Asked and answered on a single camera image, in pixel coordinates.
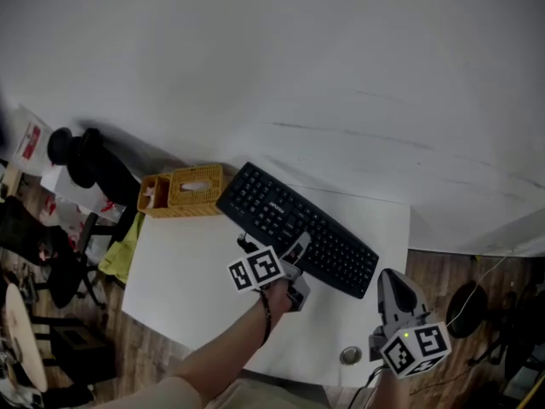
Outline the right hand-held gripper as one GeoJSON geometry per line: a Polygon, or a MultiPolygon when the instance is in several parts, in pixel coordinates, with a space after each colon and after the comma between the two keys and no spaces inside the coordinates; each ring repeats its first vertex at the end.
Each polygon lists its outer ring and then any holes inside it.
{"type": "Polygon", "coordinates": [[[379,314],[391,317],[369,337],[371,360],[383,360],[400,380],[431,371],[446,359],[451,353],[446,325],[427,311],[419,285],[386,268],[378,278],[377,293],[379,314]]]}

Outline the person's left hand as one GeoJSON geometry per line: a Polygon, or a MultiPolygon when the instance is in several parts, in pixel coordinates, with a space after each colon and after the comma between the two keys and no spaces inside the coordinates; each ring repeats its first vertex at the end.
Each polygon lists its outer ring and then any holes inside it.
{"type": "Polygon", "coordinates": [[[289,287],[287,279],[277,279],[266,289],[269,308],[274,316],[286,314],[291,310],[292,301],[288,296],[289,287]]]}

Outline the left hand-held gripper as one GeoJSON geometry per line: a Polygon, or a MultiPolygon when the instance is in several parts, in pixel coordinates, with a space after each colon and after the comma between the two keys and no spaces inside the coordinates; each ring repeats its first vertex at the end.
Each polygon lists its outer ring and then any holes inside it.
{"type": "Polygon", "coordinates": [[[288,296],[292,301],[290,311],[301,311],[310,294],[310,287],[297,265],[311,241],[310,234],[303,232],[281,257],[268,246],[229,263],[227,272],[236,292],[262,291],[274,280],[287,279],[290,284],[288,296]]]}

